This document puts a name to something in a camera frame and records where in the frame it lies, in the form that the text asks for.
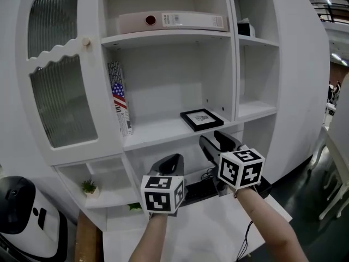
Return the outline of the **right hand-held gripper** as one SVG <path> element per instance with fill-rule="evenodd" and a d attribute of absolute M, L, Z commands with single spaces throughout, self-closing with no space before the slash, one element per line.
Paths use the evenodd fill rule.
<path fill-rule="evenodd" d="M 253 187 L 261 183 L 265 158 L 254 148 L 243 144 L 231 135 L 215 130 L 214 137 L 220 150 L 205 136 L 199 138 L 199 146 L 209 162 L 215 165 L 213 182 L 219 196 L 224 196 L 233 188 L 235 191 Z"/>

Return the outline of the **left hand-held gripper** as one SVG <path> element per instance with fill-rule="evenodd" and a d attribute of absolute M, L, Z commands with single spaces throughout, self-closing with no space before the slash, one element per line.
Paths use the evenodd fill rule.
<path fill-rule="evenodd" d="M 186 194 L 183 156 L 176 153 L 155 162 L 143 175 L 140 192 L 145 214 L 176 214 Z"/>

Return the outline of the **black framed picture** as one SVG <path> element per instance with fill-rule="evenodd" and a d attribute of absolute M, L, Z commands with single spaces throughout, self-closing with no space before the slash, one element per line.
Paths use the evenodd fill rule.
<path fill-rule="evenodd" d="M 180 117 L 195 132 L 224 125 L 224 121 L 206 109 L 181 112 Z"/>

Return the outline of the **person's left forearm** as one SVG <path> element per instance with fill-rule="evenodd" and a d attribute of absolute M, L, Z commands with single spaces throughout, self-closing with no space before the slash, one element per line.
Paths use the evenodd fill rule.
<path fill-rule="evenodd" d="M 168 214 L 151 215 L 129 262 L 160 262 L 165 242 Z"/>

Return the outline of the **person's right forearm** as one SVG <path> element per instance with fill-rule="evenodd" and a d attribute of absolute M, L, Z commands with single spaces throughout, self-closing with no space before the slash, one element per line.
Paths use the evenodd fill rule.
<path fill-rule="evenodd" d="M 239 189 L 235 197 L 265 240 L 274 261 L 309 262 L 290 224 L 256 191 Z"/>

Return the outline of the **black keyboard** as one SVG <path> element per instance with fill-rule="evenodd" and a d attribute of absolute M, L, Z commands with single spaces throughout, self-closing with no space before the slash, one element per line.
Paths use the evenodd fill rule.
<path fill-rule="evenodd" d="M 189 184 L 185 187 L 185 198 L 180 207 L 191 205 L 218 195 L 213 179 Z"/>

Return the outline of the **black tissue box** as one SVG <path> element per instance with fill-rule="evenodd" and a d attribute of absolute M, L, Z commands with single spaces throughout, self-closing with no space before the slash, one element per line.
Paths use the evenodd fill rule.
<path fill-rule="evenodd" d="M 256 191 L 262 197 L 262 199 L 265 199 L 267 196 L 269 196 L 272 190 L 272 185 L 263 176 L 261 177 L 260 183 L 255 187 Z"/>

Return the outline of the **flag print book box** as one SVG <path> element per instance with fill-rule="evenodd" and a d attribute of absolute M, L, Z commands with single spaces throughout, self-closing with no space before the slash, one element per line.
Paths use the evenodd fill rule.
<path fill-rule="evenodd" d="M 120 131 L 123 137 L 130 136 L 133 134 L 133 128 L 126 98 L 122 66 L 117 61 L 109 62 L 107 70 Z"/>

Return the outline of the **wooden side table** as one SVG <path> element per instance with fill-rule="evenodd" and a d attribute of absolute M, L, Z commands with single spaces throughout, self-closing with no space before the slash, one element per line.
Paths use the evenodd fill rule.
<path fill-rule="evenodd" d="M 105 262 L 103 233 L 82 211 L 77 220 L 74 262 Z"/>

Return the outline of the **black and white box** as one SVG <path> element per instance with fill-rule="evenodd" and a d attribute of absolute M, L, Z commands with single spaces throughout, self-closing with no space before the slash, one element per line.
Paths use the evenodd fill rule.
<path fill-rule="evenodd" d="M 238 34 L 249 36 L 249 37 L 256 37 L 255 29 L 251 25 L 248 18 L 244 18 L 237 22 L 238 27 Z"/>

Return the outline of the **white vanity table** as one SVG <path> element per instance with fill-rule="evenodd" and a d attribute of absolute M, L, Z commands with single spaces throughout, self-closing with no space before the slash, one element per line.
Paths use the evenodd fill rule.
<path fill-rule="evenodd" d="M 327 215 L 327 213 L 343 198 L 343 196 L 349 192 L 349 162 L 344 159 L 340 154 L 339 149 L 335 145 L 334 141 L 329 136 L 328 132 L 329 127 L 322 126 L 320 130 L 319 137 L 316 142 L 315 151 L 313 153 L 310 165 L 308 168 L 308 173 L 311 173 L 317 166 L 321 154 L 326 147 L 329 151 L 329 154 L 332 158 L 332 162 L 335 165 L 335 170 L 330 174 L 328 182 L 323 186 L 323 189 L 327 189 L 333 178 L 336 179 L 336 186 L 327 197 L 327 201 L 336 192 L 336 195 L 324 209 L 324 211 L 319 215 L 318 220 L 321 221 Z"/>

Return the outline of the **ribbed glass cabinet door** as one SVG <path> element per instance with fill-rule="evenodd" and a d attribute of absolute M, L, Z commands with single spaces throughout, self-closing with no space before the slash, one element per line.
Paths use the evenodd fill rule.
<path fill-rule="evenodd" d="M 104 0 L 20 0 L 15 65 L 21 101 L 49 166 L 122 153 L 101 45 Z M 88 37 L 91 46 L 81 40 Z"/>

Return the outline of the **white and black robot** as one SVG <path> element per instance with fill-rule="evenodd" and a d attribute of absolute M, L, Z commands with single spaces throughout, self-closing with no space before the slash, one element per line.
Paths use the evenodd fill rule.
<path fill-rule="evenodd" d="M 67 262 L 69 221 L 35 184 L 0 178 L 0 236 L 30 262 Z"/>

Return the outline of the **black metal railing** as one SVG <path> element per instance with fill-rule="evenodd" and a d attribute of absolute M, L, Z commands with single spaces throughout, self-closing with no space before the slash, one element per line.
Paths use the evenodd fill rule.
<path fill-rule="evenodd" d="M 349 25 L 349 0 L 309 0 L 322 22 Z"/>

